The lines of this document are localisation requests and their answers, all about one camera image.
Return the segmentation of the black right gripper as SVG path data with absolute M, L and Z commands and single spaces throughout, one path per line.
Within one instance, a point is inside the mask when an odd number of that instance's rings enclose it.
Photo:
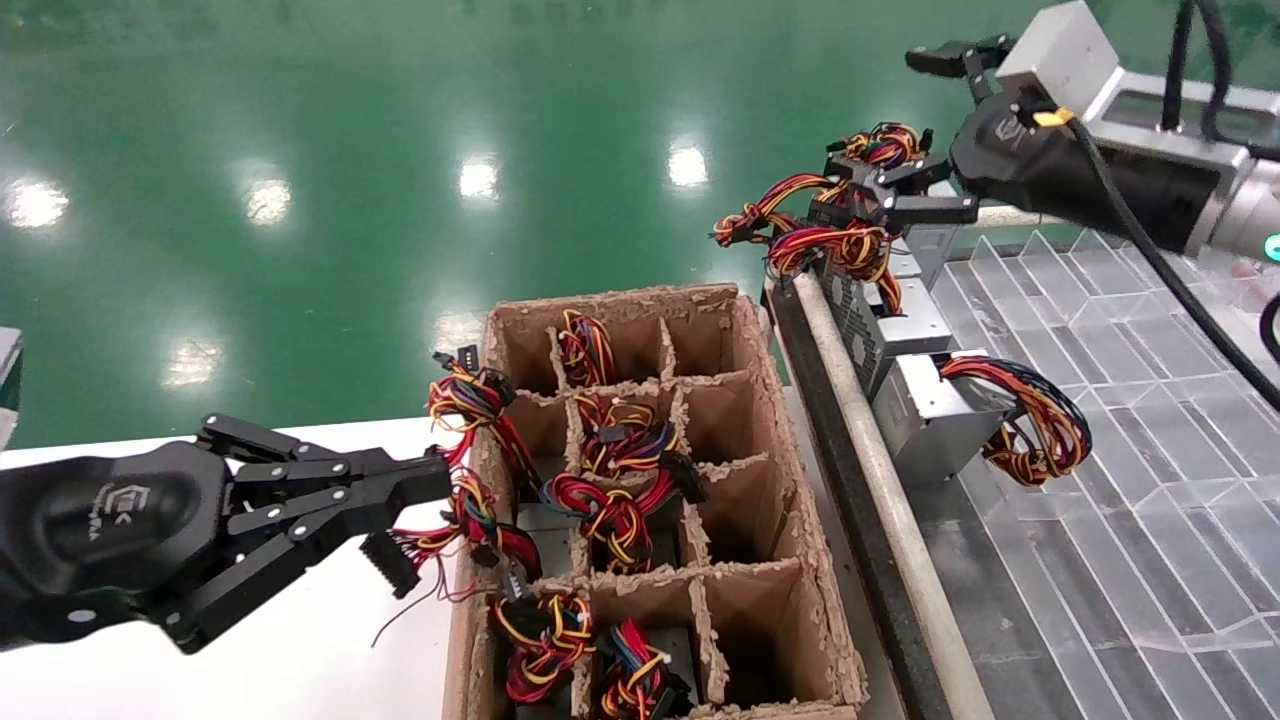
M 992 36 L 914 47 L 905 51 L 905 61 L 925 76 L 964 78 L 972 99 L 986 101 L 995 96 L 986 74 L 1000 67 L 1016 40 Z M 1215 170 L 1103 143 L 1098 150 L 1123 200 L 1155 243 L 1167 251 L 1184 250 L 1216 188 Z M 995 100 L 966 118 L 948 158 L 927 154 L 886 169 L 841 152 L 828 155 L 828 173 L 847 182 L 851 217 L 890 231 L 977 223 L 975 196 L 929 195 L 952 170 L 969 193 L 1132 238 L 1078 138 L 1068 129 L 1032 132 Z

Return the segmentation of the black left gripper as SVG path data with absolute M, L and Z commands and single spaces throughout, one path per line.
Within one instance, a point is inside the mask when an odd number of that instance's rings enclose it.
M 225 459 L 241 462 L 233 475 Z M 407 503 L 430 502 L 451 488 L 451 468 L 434 446 L 408 460 L 383 448 L 339 452 L 215 414 L 197 447 L 170 442 L 6 469 L 3 648 L 151 623 L 196 653 L 356 536 L 399 598 L 401 550 L 390 537 L 399 503 L 328 503 L 282 528 L 285 510 L 302 505 L 273 506 L 266 542 L 232 562 L 229 486 L 239 511 L 376 480 L 402 480 Z

